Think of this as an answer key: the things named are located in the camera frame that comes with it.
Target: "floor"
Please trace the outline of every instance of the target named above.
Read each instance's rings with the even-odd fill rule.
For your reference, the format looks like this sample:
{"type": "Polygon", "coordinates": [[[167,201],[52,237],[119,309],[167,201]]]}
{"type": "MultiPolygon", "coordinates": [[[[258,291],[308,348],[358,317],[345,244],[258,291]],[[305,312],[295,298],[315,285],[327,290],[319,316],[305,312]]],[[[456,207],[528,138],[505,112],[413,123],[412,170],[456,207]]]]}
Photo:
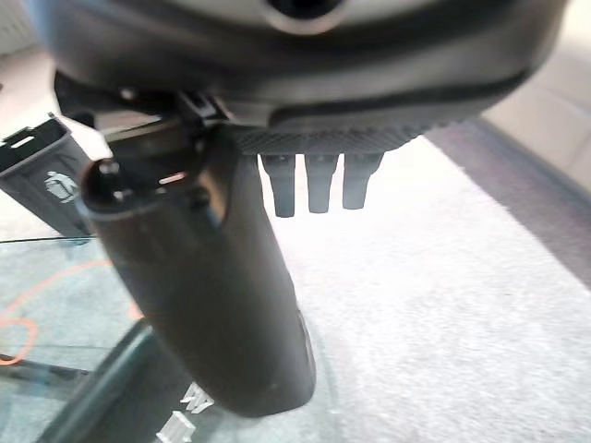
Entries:
{"type": "MultiPolygon", "coordinates": [[[[0,67],[2,134],[54,109],[49,72],[39,52],[0,67]]],[[[94,134],[72,127],[90,156],[104,153],[94,134]]],[[[301,159],[297,171],[296,217],[271,222],[332,386],[314,418],[332,437],[322,439],[292,413],[275,434],[257,434],[258,426],[267,429],[263,421],[229,441],[591,441],[591,208],[584,199],[473,123],[387,154],[363,211],[339,208],[341,168],[330,213],[306,213],[301,159]]],[[[0,238],[53,234],[8,198],[0,199],[0,214],[0,238]]],[[[23,288],[41,278],[19,275],[4,278],[23,288]]],[[[61,287],[76,312],[96,309],[85,284],[94,283],[61,287]]],[[[59,306],[69,312],[69,302],[59,306]]],[[[60,330],[48,341],[76,344],[94,334],[60,330]]]]}

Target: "black handle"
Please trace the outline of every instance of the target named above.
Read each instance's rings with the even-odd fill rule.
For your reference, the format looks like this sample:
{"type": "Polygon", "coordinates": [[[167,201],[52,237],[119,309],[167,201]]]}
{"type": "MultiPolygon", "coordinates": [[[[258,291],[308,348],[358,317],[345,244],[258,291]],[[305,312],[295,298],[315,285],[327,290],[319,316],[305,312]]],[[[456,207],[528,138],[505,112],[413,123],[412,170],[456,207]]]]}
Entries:
{"type": "Polygon", "coordinates": [[[315,370],[294,287],[262,203],[256,158],[220,144],[199,179],[125,201],[83,182],[86,215],[117,271],[197,383],[262,416],[312,396],[315,370]]]}

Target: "glass surface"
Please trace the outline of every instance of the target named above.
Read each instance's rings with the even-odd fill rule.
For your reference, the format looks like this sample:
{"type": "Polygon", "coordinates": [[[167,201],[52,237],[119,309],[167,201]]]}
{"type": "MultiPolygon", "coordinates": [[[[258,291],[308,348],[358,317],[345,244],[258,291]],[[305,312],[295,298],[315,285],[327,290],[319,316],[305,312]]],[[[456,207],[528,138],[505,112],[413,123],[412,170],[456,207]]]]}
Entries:
{"type": "Polygon", "coordinates": [[[96,239],[0,244],[0,276],[1,443],[340,441],[321,349],[306,406],[244,419],[209,405],[96,239]]]}
{"type": "Polygon", "coordinates": [[[0,442],[35,441],[137,310],[99,242],[0,244],[0,442]]]}

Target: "gray carpet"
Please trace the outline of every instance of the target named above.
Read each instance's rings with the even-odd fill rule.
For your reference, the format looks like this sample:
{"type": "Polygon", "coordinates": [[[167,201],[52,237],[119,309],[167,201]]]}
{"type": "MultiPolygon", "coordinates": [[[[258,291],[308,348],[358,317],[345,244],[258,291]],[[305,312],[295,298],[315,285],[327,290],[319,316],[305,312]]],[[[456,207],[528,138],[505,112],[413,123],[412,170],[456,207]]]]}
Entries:
{"type": "Polygon", "coordinates": [[[298,163],[296,217],[272,222],[319,390],[211,441],[591,441],[588,206],[474,126],[430,137],[385,157],[363,211],[334,186],[307,214],[298,163]]]}

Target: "white carpet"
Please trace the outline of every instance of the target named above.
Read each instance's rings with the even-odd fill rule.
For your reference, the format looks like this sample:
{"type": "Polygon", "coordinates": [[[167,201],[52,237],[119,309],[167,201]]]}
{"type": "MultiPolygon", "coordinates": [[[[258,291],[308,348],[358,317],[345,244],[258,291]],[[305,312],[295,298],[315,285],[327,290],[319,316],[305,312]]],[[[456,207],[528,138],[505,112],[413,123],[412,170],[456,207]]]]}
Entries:
{"type": "Polygon", "coordinates": [[[386,155],[363,211],[298,195],[274,227],[334,441],[591,441],[588,289],[426,139],[386,155]]]}

